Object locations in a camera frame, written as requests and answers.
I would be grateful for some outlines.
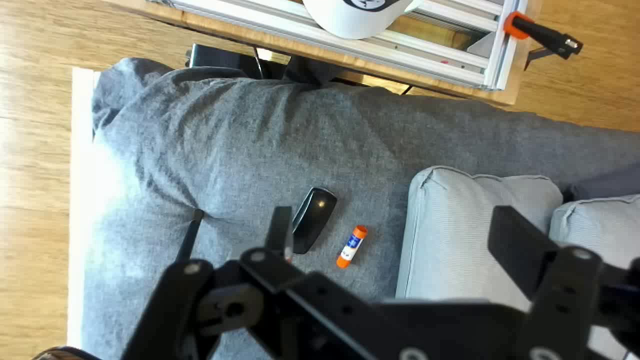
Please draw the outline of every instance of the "gray cushion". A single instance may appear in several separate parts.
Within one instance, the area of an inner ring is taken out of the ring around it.
[[[485,248],[497,205],[546,232],[561,197],[546,177],[467,177],[442,167],[420,173],[407,197],[398,296],[487,298],[523,310],[527,300]]]
[[[640,197],[579,200],[554,212],[549,239],[597,252],[607,265],[628,269],[640,257]],[[594,329],[589,346],[607,358],[623,348],[604,329]]]

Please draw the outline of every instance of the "wooden floor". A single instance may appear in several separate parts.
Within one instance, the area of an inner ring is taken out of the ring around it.
[[[0,17],[0,358],[30,358],[65,335],[69,69],[233,47],[97,0],[2,0]],[[533,64],[515,110],[640,131],[640,3],[548,0],[542,22],[586,49]]]

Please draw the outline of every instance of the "gray couch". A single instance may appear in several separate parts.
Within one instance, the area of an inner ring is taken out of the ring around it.
[[[546,175],[555,184],[640,163],[640,134],[579,128],[480,103],[398,99],[355,86],[311,88],[121,61],[93,95],[93,147],[105,189],[83,258],[82,346],[118,358],[193,209],[196,257],[219,267],[260,246],[273,207],[311,186],[339,205],[318,245],[296,257],[352,293],[394,296],[406,193],[432,164],[478,175]],[[333,258],[353,224],[370,227],[350,271]],[[219,355],[254,358],[246,335]]]

